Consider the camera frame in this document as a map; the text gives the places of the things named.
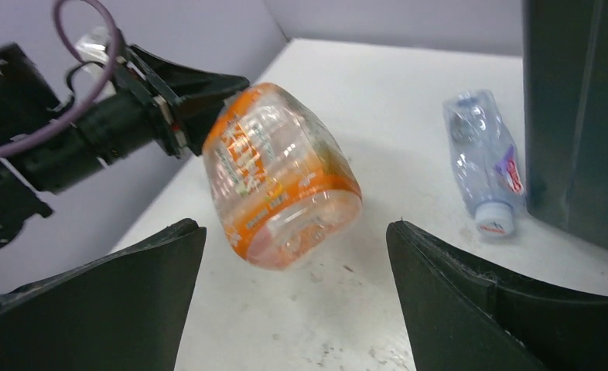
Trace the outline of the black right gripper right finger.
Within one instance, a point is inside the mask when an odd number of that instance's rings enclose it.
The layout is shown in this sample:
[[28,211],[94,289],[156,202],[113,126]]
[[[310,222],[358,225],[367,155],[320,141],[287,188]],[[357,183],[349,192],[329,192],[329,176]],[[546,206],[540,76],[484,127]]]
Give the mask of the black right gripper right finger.
[[419,370],[608,370],[608,297],[535,280],[407,221],[386,242]]

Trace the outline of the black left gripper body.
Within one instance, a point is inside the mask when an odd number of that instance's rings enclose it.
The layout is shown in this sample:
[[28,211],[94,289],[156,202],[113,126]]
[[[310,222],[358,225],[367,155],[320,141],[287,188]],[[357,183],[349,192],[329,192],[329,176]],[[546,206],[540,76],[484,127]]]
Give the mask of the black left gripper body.
[[76,122],[76,166],[101,169],[152,141],[167,155],[182,157],[191,136],[179,105],[191,81],[189,67],[137,45],[122,47],[111,79],[115,93]]

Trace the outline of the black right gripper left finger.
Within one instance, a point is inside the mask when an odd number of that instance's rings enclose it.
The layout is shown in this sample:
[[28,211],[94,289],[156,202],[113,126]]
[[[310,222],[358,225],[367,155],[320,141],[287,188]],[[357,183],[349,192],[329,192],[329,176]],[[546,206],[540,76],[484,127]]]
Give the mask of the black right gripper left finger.
[[0,294],[0,370],[172,370],[207,231],[191,219]]

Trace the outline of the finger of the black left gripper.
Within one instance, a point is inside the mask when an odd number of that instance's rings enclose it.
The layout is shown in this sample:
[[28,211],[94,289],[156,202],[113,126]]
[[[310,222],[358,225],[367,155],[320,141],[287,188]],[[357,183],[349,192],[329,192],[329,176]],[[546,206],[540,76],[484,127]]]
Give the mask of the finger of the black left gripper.
[[157,142],[171,156],[200,155],[225,100],[248,88],[246,77],[183,66],[129,46],[129,68],[158,110]]

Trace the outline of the crushed orange bottle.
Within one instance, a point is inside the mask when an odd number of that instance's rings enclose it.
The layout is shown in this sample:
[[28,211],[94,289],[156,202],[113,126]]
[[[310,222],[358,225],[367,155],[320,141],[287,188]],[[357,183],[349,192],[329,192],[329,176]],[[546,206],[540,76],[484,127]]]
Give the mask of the crushed orange bottle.
[[277,84],[235,95],[202,157],[226,238],[256,267],[290,268],[361,214],[362,192],[336,139]]

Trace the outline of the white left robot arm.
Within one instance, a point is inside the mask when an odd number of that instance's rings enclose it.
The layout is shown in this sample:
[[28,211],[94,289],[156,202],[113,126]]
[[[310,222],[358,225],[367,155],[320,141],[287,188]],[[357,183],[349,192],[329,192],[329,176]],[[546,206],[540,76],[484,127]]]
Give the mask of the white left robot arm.
[[248,87],[241,76],[171,63],[136,45],[102,63],[110,96],[59,100],[22,49],[0,46],[0,249],[60,193],[155,142],[169,156],[200,155],[227,99]]

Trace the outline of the dark green plastic trash bin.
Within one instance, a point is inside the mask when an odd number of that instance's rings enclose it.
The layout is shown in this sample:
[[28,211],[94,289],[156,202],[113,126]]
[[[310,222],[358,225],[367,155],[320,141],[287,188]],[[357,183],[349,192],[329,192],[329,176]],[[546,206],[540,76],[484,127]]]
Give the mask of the dark green plastic trash bin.
[[525,1],[528,212],[608,250],[608,0]]

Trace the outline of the crushed clear bottle white cap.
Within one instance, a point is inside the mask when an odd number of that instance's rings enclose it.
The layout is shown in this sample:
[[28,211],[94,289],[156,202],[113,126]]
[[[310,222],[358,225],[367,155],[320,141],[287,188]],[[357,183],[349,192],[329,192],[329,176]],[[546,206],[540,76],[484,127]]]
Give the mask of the crushed clear bottle white cap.
[[442,103],[450,165],[476,230],[487,238],[516,231],[525,204],[517,146],[490,90],[473,90]]

